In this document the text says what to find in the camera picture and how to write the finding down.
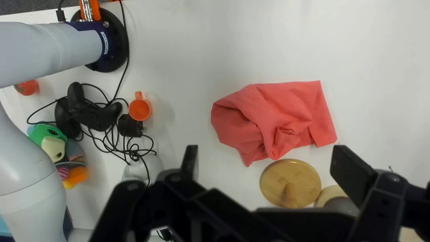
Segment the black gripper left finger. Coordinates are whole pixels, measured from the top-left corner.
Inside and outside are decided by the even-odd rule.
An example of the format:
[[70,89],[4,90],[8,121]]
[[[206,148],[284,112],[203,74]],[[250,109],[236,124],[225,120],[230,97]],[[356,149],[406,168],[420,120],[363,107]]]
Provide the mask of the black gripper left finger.
[[199,146],[198,145],[189,145],[186,148],[180,171],[190,177],[193,177],[195,175],[198,156],[199,156]]

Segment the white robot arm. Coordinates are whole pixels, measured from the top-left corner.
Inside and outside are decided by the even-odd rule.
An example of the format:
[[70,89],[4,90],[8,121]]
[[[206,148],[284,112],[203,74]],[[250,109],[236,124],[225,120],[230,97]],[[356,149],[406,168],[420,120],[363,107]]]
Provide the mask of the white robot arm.
[[210,128],[210,97],[221,85],[214,55],[207,40],[197,36],[131,43],[124,32],[100,23],[2,24],[4,87],[93,63],[117,71],[131,62],[127,89],[147,90],[159,109],[152,134],[164,165],[176,165],[179,151],[195,141],[201,145],[198,180],[254,207],[262,203],[260,172],[223,152]]

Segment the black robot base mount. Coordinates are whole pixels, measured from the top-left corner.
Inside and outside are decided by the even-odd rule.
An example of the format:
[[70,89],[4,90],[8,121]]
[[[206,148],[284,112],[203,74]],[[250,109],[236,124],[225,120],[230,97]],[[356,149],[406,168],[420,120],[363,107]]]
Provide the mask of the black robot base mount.
[[70,24],[78,31],[94,30],[103,40],[101,56],[88,64],[88,69],[100,73],[112,73],[120,69],[129,58],[129,39],[125,25],[111,11],[101,8],[100,21],[81,21],[80,12],[76,12]]

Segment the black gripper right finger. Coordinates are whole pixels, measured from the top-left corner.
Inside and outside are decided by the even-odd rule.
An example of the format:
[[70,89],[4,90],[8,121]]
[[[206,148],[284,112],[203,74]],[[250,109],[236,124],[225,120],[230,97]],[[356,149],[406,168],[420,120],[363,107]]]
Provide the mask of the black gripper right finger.
[[358,207],[378,177],[378,172],[347,145],[334,146],[330,172]]

